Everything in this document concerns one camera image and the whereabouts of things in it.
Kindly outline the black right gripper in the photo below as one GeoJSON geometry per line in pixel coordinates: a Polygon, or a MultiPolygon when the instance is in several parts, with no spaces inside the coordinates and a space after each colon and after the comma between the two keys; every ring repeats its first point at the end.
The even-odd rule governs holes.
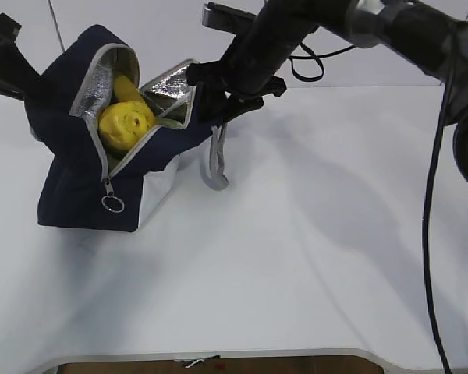
{"type": "Polygon", "coordinates": [[[190,64],[186,80],[197,85],[197,121],[228,123],[261,109],[264,95],[282,96],[287,86],[276,72],[286,55],[274,41],[245,35],[235,37],[219,60],[190,64]]]}

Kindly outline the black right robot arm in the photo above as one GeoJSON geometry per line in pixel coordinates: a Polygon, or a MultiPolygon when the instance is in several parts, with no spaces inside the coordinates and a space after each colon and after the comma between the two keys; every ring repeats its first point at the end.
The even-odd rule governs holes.
{"type": "Polygon", "coordinates": [[[188,83],[242,100],[281,95],[276,72],[319,28],[356,48],[387,47],[448,87],[445,124],[456,127],[453,154],[468,182],[467,21],[420,1],[267,1],[257,15],[208,3],[203,24],[234,40],[220,60],[191,65],[188,83]]]}

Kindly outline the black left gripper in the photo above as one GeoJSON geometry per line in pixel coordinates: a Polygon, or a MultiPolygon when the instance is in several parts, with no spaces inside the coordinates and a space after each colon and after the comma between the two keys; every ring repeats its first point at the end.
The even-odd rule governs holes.
{"type": "Polygon", "coordinates": [[[22,25],[0,13],[0,95],[20,101],[44,101],[47,85],[15,45],[22,25]]]}

